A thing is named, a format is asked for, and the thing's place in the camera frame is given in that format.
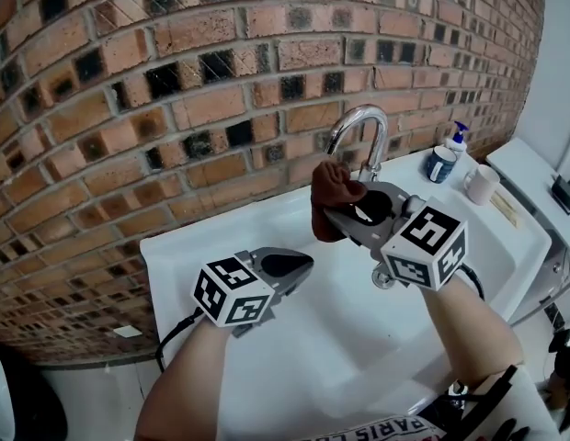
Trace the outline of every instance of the white mug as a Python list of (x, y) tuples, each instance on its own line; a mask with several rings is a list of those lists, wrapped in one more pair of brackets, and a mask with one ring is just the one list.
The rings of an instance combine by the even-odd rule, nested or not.
[(499, 175), (490, 166), (479, 165), (467, 174), (464, 185), (469, 199), (483, 206), (489, 202), (496, 191), (499, 185)]

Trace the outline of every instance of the brown cloth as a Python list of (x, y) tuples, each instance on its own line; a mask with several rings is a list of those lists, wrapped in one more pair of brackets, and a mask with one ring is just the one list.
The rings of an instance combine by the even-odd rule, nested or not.
[(324, 207), (339, 208), (357, 202), (367, 194), (367, 188), (350, 179), (345, 164), (324, 161), (312, 174), (312, 231), (321, 242), (336, 242), (345, 238), (324, 214)]

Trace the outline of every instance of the person's right arm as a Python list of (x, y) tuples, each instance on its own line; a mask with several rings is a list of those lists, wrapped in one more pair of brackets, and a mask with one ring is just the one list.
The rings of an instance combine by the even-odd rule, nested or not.
[(438, 292), (422, 290), (455, 376), (470, 388), (524, 361), (509, 325), (459, 277)]

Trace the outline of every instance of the white cube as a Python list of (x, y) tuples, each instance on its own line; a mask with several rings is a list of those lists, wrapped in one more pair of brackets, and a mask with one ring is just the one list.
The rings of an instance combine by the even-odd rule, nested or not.
[(467, 255), (467, 221), (452, 217), (431, 198), (381, 249), (391, 275), (439, 290)]
[(206, 263), (191, 297), (219, 327), (256, 323), (275, 290), (236, 256)]

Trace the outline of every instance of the white floor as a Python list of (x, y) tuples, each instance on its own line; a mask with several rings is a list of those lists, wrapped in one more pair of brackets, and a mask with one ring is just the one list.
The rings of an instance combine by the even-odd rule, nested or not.
[[(541, 312), (516, 329), (536, 381), (553, 370), (548, 354), (553, 328)], [(154, 361), (101, 369), (45, 371), (63, 403), (68, 441), (132, 441), (144, 398), (160, 371)]]

